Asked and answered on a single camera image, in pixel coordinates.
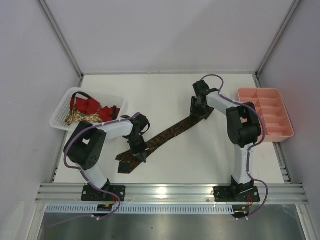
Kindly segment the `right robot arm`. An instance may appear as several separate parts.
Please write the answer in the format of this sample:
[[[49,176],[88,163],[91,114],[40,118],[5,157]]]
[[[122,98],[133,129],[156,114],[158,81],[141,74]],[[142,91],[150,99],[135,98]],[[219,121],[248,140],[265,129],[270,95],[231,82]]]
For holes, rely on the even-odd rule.
[[[234,170],[230,185],[214,188],[216,201],[244,202],[254,197],[254,180],[250,176],[250,155],[262,134],[259,118],[252,102],[240,103],[210,88],[204,80],[192,85],[195,96],[191,98],[190,115],[205,117],[209,110],[217,110],[226,116],[227,135],[234,145]]]

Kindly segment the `dark brown patterned tie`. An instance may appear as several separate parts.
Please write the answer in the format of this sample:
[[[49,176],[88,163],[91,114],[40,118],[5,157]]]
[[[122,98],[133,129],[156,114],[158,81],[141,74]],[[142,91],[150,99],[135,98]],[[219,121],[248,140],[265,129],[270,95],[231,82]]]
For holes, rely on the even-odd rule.
[[[213,113],[213,111],[213,108],[209,108],[207,110],[206,115],[210,116]],[[171,126],[170,128],[164,130],[163,132],[148,140],[146,142],[146,145],[148,147],[148,150],[146,151],[147,158],[150,157],[156,150],[158,150],[164,144],[178,137],[182,133],[187,132],[189,129],[193,128],[201,121],[202,120],[199,120],[198,117],[190,115],[187,118],[181,120],[180,122],[176,123],[175,125]],[[130,174],[141,163],[144,163],[135,158],[131,150],[127,150],[117,155],[115,159],[119,161],[117,171],[119,174]]]

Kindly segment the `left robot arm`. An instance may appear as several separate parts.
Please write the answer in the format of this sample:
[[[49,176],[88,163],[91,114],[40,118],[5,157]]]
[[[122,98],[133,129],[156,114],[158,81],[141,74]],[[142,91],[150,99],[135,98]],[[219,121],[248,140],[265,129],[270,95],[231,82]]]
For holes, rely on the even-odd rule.
[[[78,170],[87,182],[87,195],[94,201],[112,201],[117,196],[112,193],[109,179],[104,175],[99,159],[105,142],[123,137],[127,140],[129,156],[135,163],[145,163],[148,147],[143,135],[150,129],[146,116],[121,116],[118,120],[91,124],[81,121],[63,149],[63,162],[68,169]]]

